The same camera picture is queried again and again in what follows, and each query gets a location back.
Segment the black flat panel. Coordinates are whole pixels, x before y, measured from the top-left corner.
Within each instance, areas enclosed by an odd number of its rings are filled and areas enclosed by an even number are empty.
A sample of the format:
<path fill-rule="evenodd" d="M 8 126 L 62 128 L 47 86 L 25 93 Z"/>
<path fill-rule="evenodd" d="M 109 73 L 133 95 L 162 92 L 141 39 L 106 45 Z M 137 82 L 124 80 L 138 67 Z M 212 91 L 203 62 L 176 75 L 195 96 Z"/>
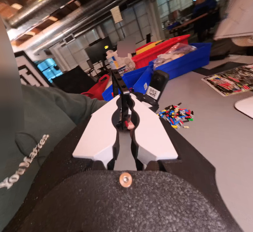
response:
<path fill-rule="evenodd" d="M 54 86 L 59 89 L 74 94 L 87 92 L 96 82 L 88 76 L 80 66 L 52 79 Z"/>

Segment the red plastic bin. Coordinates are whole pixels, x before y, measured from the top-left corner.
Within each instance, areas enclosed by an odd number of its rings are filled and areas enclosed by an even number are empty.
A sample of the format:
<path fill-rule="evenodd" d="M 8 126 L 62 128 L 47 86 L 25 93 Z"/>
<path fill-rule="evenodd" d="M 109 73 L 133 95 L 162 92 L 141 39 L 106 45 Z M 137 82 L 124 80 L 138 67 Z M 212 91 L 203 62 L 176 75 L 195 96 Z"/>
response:
<path fill-rule="evenodd" d="M 135 63 L 136 69 L 147 66 L 150 61 L 156 59 L 157 56 L 159 56 L 160 54 L 166 53 L 171 47 L 173 47 L 177 43 L 188 44 L 189 37 L 190 34 L 174 37 L 138 55 L 135 55 L 134 57 L 132 57 L 132 60 Z"/>

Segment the white blue cardboard box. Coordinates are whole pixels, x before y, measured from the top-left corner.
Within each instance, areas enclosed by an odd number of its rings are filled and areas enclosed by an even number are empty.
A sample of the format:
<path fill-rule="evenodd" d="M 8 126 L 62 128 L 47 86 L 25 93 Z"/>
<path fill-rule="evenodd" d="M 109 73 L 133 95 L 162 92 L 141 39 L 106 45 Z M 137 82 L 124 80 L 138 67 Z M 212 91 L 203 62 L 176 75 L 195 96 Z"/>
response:
<path fill-rule="evenodd" d="M 119 74 L 124 74 L 136 69 L 131 53 L 128 53 L 127 57 L 119 57 L 117 50 L 108 50 L 106 54 L 106 59 L 108 60 L 110 68 L 112 70 L 116 69 Z"/>

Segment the black white marker board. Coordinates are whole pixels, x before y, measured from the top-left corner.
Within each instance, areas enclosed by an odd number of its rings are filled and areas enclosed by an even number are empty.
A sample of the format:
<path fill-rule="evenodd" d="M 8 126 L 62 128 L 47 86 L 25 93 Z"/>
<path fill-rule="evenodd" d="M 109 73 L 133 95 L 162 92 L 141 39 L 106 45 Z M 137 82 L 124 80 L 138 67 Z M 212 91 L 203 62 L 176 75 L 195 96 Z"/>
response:
<path fill-rule="evenodd" d="M 24 51 L 16 52 L 14 56 L 23 85 L 51 87 L 51 83 Z"/>

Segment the silver ventilation duct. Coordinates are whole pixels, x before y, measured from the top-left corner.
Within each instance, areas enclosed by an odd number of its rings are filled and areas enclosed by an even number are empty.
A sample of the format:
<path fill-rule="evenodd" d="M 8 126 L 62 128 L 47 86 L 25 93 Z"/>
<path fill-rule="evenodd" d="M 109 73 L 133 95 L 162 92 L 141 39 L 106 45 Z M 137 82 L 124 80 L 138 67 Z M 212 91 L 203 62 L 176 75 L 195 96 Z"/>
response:
<path fill-rule="evenodd" d="M 97 0 L 87 6 L 83 5 L 20 46 L 12 46 L 13 52 L 30 51 L 34 55 L 39 55 L 41 51 L 49 49 L 73 32 L 103 16 L 115 6 L 120 6 L 128 1 L 130 0 Z"/>
<path fill-rule="evenodd" d="M 30 28 L 70 1 L 71 0 L 32 0 L 29 4 L 17 11 L 14 16 L 7 19 L 6 22 L 10 28 L 13 29 L 20 28 L 23 25 L 28 25 Z"/>

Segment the hanging paper sheet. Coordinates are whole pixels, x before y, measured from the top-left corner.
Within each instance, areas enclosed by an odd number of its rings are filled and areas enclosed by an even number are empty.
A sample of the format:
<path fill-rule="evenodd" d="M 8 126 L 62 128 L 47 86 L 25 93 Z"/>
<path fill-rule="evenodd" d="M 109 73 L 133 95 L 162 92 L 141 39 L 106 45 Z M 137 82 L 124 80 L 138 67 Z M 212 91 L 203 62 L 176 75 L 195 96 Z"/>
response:
<path fill-rule="evenodd" d="M 123 21 L 119 6 L 113 7 L 112 9 L 110 9 L 110 12 L 111 12 L 111 15 L 112 15 L 112 18 L 113 18 L 113 21 L 115 24 Z"/>

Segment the black lego frame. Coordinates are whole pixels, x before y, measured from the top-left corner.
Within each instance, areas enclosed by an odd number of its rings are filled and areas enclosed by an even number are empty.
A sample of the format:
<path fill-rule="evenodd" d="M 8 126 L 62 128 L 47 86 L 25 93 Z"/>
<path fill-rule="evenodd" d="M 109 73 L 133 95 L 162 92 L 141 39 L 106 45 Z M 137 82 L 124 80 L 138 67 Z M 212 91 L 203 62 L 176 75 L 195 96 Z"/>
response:
<path fill-rule="evenodd" d="M 121 126 L 122 130 L 127 130 L 124 121 L 128 121 L 128 111 L 129 111 L 129 99 L 130 91 L 126 86 L 123 78 L 116 69 L 111 70 L 112 76 L 112 87 L 113 87 L 113 97 L 120 95 L 121 98 Z"/>

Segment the lego instruction booklet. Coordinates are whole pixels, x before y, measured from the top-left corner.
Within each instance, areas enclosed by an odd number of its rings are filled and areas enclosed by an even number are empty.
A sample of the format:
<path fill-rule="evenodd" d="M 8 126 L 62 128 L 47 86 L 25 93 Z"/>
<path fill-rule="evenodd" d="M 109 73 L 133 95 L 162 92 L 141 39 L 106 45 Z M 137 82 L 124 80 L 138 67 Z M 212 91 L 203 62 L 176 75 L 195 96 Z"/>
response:
<path fill-rule="evenodd" d="M 252 46 L 253 0 L 230 0 L 214 40 L 231 38 L 239 46 Z"/>

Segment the red bag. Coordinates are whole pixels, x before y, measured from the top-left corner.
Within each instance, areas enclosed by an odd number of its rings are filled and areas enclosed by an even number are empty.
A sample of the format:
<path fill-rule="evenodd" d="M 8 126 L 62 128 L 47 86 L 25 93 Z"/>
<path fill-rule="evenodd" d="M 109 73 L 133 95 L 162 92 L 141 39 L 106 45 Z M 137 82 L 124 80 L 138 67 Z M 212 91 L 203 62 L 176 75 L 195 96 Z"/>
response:
<path fill-rule="evenodd" d="M 109 82 L 109 78 L 110 77 L 108 74 L 103 75 L 93 87 L 91 87 L 87 92 L 83 92 L 81 94 L 90 97 L 91 99 L 96 98 L 102 101 L 103 100 L 102 93 L 106 89 L 106 86 Z"/>

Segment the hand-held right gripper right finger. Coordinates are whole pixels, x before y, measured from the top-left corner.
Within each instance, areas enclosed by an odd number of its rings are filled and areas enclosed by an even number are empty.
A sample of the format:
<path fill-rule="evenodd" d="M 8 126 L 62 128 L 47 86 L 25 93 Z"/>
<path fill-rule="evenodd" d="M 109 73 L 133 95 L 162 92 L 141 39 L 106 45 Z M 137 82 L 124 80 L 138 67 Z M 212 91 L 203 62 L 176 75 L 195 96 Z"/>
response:
<path fill-rule="evenodd" d="M 144 170 L 151 161 L 176 161 L 178 153 L 160 117 L 133 94 L 130 95 L 129 109 L 130 123 L 134 126 L 131 153 L 137 170 Z"/>

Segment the person's left forearm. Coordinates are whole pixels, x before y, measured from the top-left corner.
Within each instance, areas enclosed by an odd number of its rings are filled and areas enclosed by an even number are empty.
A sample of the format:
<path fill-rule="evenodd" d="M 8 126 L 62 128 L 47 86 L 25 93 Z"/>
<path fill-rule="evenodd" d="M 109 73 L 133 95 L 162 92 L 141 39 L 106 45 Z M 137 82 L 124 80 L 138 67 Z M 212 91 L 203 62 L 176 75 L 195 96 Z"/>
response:
<path fill-rule="evenodd" d="M 58 88 L 50 88 L 56 105 L 67 114 L 76 124 L 83 122 L 98 109 L 103 107 L 107 101 L 91 99 L 82 94 L 66 93 Z"/>

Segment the clear plastic bag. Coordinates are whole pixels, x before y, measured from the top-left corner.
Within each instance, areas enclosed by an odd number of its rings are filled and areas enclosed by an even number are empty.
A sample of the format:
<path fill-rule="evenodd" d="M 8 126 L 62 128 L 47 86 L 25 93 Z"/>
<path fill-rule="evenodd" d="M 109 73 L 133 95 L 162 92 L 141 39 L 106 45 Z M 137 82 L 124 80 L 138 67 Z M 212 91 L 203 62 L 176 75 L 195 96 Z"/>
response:
<path fill-rule="evenodd" d="M 183 43 L 177 43 L 173 45 L 168 51 L 166 51 L 163 54 L 158 55 L 157 59 L 154 60 L 153 63 L 153 70 L 156 70 L 157 67 L 169 63 L 173 60 L 176 60 L 188 53 L 191 53 L 193 51 L 197 50 L 197 47 L 189 45 L 189 44 L 183 44 Z"/>

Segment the white book stand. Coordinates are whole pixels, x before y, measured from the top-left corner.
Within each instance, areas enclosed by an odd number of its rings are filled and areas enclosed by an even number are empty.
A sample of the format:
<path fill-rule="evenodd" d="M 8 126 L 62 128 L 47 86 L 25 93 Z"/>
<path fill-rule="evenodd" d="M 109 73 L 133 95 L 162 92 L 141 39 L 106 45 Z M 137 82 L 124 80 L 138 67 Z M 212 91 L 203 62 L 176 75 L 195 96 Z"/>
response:
<path fill-rule="evenodd" d="M 219 28 L 214 36 L 215 40 L 223 38 L 231 38 L 232 42 L 237 46 L 241 47 L 252 47 L 253 46 L 253 32 L 233 32 L 232 30 L 225 32 Z M 253 118 L 253 97 L 242 99 L 234 104 L 234 107 L 239 112 L 246 116 Z"/>

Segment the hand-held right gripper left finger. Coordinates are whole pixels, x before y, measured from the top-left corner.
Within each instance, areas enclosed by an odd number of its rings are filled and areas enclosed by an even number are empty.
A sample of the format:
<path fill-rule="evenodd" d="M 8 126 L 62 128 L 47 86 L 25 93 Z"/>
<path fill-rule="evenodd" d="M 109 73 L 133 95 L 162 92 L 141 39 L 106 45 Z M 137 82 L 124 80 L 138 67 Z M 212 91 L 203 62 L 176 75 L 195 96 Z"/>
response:
<path fill-rule="evenodd" d="M 106 169 L 108 163 L 114 159 L 113 145 L 117 137 L 117 130 L 112 122 L 113 113 L 118 109 L 117 95 L 103 107 L 91 115 L 90 120 L 72 153 L 74 158 L 101 161 Z"/>

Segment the blue plastic bin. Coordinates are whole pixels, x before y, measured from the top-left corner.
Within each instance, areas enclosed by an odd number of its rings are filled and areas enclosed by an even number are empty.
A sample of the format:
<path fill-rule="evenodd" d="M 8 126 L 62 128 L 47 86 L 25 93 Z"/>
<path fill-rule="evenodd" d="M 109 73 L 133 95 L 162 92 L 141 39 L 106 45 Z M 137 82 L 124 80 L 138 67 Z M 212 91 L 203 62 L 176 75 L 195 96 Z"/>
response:
<path fill-rule="evenodd" d="M 140 69 L 125 73 L 122 76 L 122 79 L 128 89 L 132 89 L 134 92 L 145 94 L 151 82 L 152 75 L 153 66 L 148 65 Z"/>
<path fill-rule="evenodd" d="M 212 43 L 192 43 L 197 50 L 156 68 L 169 74 L 169 79 L 182 76 L 209 63 Z"/>

